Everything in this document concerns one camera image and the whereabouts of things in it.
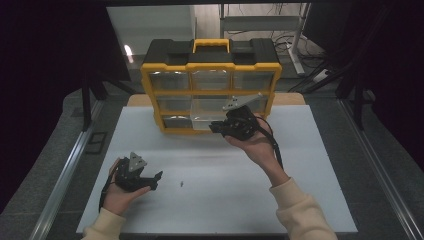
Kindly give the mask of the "person's right hand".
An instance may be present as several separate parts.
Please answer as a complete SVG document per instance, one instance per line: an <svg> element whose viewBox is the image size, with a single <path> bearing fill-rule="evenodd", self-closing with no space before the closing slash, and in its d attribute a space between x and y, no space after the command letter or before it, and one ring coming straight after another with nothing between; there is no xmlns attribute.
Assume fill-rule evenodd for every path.
<svg viewBox="0 0 424 240"><path fill-rule="evenodd" d="M232 146L243 150L248 158L257 164L264 171L277 170L280 171L280 166L271 142L260 131L248 140L241 141L235 137L225 136L224 139Z"/></svg>

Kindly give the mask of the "white power strip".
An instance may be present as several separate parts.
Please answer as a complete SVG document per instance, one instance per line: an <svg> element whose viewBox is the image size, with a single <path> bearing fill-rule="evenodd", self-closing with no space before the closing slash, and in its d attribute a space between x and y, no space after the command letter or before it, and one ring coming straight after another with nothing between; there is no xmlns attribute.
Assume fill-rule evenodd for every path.
<svg viewBox="0 0 424 240"><path fill-rule="evenodd" d="M331 72L327 69L323 69L320 73L318 73L314 78L313 81L314 82L320 82L323 79L325 79L327 76L329 76L331 74Z"/></svg>

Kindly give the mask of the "dark curtain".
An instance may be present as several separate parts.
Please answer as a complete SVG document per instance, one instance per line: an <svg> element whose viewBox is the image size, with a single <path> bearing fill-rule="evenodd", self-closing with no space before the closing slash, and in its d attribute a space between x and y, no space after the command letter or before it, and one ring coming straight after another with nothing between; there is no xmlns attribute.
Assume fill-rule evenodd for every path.
<svg viewBox="0 0 424 240"><path fill-rule="evenodd" d="M424 167L424 0L322 0L304 35L342 78L336 95L370 90L373 110Z"/></svg>
<svg viewBox="0 0 424 240"><path fill-rule="evenodd" d="M84 78L125 78L106 6L85 0L0 0L0 214Z"/></svg>

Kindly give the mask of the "group of clear drawers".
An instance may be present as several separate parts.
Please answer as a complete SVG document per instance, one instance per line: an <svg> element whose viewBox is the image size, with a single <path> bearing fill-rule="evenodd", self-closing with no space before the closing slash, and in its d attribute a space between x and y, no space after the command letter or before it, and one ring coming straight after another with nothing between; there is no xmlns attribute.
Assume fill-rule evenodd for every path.
<svg viewBox="0 0 424 240"><path fill-rule="evenodd" d="M164 130L194 130L190 110L195 96L227 96L230 100L232 96L261 93L261 99L248 104L254 113L267 114L272 103L269 92L274 73L269 71L155 71L148 76L157 105L155 114Z"/></svg>

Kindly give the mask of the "white frame desk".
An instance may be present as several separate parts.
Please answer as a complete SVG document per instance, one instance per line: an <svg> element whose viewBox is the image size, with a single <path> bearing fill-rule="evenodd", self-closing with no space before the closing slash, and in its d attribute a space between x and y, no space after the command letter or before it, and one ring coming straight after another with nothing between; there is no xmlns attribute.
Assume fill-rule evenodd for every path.
<svg viewBox="0 0 424 240"><path fill-rule="evenodd" d="M297 16L230 16L225 13L225 4L220 5L220 37L226 31L288 31L293 33L293 40L286 43L287 52L298 76L304 76L305 71L298 57L298 42L303 31L309 11L309 3L300 4Z"/></svg>

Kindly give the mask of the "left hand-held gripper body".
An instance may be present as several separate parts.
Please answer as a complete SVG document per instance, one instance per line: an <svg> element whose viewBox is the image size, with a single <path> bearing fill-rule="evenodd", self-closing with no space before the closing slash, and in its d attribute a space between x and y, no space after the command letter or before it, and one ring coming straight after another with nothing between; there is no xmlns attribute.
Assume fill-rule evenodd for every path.
<svg viewBox="0 0 424 240"><path fill-rule="evenodd" d="M135 152L120 159L115 173L115 183L124 191L134 192L146 186L141 173L147 162Z"/></svg>

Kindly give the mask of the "white table board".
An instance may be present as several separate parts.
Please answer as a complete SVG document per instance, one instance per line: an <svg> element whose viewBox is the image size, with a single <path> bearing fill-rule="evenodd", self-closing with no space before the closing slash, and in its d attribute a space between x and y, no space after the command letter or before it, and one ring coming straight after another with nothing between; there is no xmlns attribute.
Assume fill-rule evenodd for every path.
<svg viewBox="0 0 424 240"><path fill-rule="evenodd" d="M298 186L313 195L337 233L354 233L349 211L307 105L276 106L268 121L279 144L283 166ZM218 134L162 133L150 107L122 109L98 178L79 226L98 215L109 168L135 152L147 165L143 176L163 171L155 191L132 203L122 230L159 235L282 234L277 203L264 172Z"/></svg>

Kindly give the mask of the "clear plastic drawer bin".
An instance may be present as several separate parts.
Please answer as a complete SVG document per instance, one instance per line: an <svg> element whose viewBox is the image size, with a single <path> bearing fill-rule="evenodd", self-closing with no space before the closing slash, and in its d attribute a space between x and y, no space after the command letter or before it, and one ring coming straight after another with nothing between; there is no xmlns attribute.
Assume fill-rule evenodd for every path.
<svg viewBox="0 0 424 240"><path fill-rule="evenodd" d="M226 119L223 107L228 101L227 96L195 96L191 102L190 119L194 130L207 130L213 121Z"/></svg>

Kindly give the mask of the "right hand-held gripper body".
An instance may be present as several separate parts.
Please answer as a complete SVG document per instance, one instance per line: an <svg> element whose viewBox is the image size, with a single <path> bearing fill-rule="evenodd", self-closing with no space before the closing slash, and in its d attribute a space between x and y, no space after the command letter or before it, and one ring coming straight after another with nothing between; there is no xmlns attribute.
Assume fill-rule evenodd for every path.
<svg viewBox="0 0 424 240"><path fill-rule="evenodd" d="M223 110L226 112L226 119L230 124L231 133L229 135L238 140L248 140L257 130L258 123L255 115L248 106L249 103L263 97L261 93L252 95L232 96L227 101Z"/></svg>

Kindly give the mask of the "black metal stand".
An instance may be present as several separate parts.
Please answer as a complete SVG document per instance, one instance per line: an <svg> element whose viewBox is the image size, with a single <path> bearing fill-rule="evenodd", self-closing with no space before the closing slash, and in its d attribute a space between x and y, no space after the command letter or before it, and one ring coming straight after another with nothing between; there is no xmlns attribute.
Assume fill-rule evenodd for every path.
<svg viewBox="0 0 424 240"><path fill-rule="evenodd" d="M353 120L360 130L364 129L362 122L363 105L369 103L364 98L365 75L359 67L350 67L336 89L336 96L339 99L347 99L351 92L353 94Z"/></svg>
<svg viewBox="0 0 424 240"><path fill-rule="evenodd" d="M83 128L82 131L88 130L92 122L91 99L90 94L93 94L96 100L105 100L107 91L102 81L93 73L85 72L82 80L82 104L83 104Z"/></svg>

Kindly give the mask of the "wooden table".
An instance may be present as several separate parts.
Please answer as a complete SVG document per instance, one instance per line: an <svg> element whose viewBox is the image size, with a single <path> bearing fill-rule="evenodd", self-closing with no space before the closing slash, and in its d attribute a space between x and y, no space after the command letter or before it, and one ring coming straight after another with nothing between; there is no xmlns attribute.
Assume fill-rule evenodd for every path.
<svg viewBox="0 0 424 240"><path fill-rule="evenodd" d="M300 93L276 93L273 100L274 105L305 105L305 99ZM151 107L152 103L146 94L132 95L127 105L129 107Z"/></svg>

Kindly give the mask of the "yellow black organizer box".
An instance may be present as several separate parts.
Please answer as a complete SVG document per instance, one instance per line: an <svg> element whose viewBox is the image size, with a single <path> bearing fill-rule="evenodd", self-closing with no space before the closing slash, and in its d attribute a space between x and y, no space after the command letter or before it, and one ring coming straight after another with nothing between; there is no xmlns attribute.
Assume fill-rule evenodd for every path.
<svg viewBox="0 0 424 240"><path fill-rule="evenodd" d="M268 113L258 113L266 117L271 112L275 96L275 86L282 73L282 65L274 48L273 41L265 38L254 38L248 41L230 39L194 39L190 41L175 41L171 39L155 39L151 42L141 65L142 85L151 99L154 119L159 129L164 133L196 134L209 131L164 130L155 114L156 102L153 101L153 90L149 73L160 71L194 72L197 70L228 70L233 72L274 73L270 87L272 103Z"/></svg>

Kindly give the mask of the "person's left hand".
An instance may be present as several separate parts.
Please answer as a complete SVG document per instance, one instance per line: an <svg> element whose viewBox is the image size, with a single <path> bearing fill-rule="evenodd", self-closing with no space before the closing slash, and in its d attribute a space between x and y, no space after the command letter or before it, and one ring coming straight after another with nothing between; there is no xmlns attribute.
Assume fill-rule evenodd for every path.
<svg viewBox="0 0 424 240"><path fill-rule="evenodd" d="M122 216L129 208L131 203L138 197L146 194L151 190L149 186L141 188L134 192L126 192L115 184L115 173L120 159L117 159L109 170L112 176L111 183L106 190L106 196L103 203L103 208L111 213Z"/></svg>

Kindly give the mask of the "aluminium rail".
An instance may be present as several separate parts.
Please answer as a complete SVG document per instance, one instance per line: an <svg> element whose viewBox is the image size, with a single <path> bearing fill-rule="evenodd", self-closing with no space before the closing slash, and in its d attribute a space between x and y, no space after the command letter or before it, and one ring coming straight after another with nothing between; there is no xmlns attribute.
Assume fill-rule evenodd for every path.
<svg viewBox="0 0 424 240"><path fill-rule="evenodd" d="M401 196L394 182L390 178L380 157L372 146L364 130L361 130L353 117L353 110L347 100L338 100L349 124L351 125L362 151L373 170L379 185L387 197L399 223L404 229L409 240L424 240L424 230L418 226L418 222L413 216L410 208L407 206L404 198Z"/></svg>
<svg viewBox="0 0 424 240"><path fill-rule="evenodd" d="M29 237L29 240L46 240L48 233L54 223L63 199L66 195L74 172L80 161L81 155L88 139L91 136L98 116L103 109L105 102L96 100L90 109L92 120L86 130L81 131L78 138L64 164L64 167L51 191L51 194L35 224L35 227Z"/></svg>

